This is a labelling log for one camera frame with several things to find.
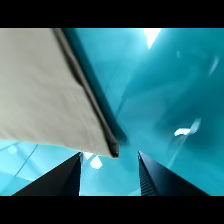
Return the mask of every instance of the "glossy blue surface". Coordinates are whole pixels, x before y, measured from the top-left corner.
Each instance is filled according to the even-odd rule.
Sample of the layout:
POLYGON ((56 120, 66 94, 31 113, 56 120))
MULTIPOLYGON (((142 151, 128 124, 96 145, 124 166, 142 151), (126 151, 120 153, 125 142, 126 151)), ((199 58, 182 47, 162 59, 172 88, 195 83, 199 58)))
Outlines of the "glossy blue surface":
MULTIPOLYGON (((99 157, 98 169, 91 165, 95 155, 84 159, 80 194, 140 195, 137 152, 142 151, 208 194, 224 195, 224 29, 161 29, 157 36, 150 31, 152 44, 141 28, 75 31, 129 140, 120 158, 99 157), (189 133, 175 137, 181 128, 189 133)), ((16 152, 1 152, 12 143, 2 144, 1 195, 76 153, 25 143, 16 152)))

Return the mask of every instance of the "teal surface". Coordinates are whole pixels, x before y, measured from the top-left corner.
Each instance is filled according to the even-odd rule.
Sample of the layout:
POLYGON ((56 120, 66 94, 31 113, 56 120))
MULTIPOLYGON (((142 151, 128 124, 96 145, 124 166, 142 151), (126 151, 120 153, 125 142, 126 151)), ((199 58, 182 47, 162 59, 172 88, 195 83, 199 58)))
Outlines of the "teal surface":
MULTIPOLYGON (((224 29, 74 31, 129 140, 117 159, 86 154, 80 194, 140 195, 142 151, 208 194, 224 195, 224 29), (188 134, 175 136, 181 128, 188 134)), ((1 195, 77 152, 7 144, 15 143, 0 144, 1 195)))

